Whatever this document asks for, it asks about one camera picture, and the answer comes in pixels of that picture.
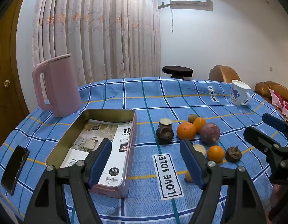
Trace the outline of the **person right hand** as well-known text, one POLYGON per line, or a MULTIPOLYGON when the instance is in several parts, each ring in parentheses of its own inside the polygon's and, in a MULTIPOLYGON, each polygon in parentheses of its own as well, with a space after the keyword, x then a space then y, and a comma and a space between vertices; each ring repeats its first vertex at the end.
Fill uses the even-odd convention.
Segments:
POLYGON ((271 209, 277 205, 277 203, 280 201, 280 199, 286 193, 287 189, 288 189, 287 186, 273 184, 272 194, 270 197, 271 209))

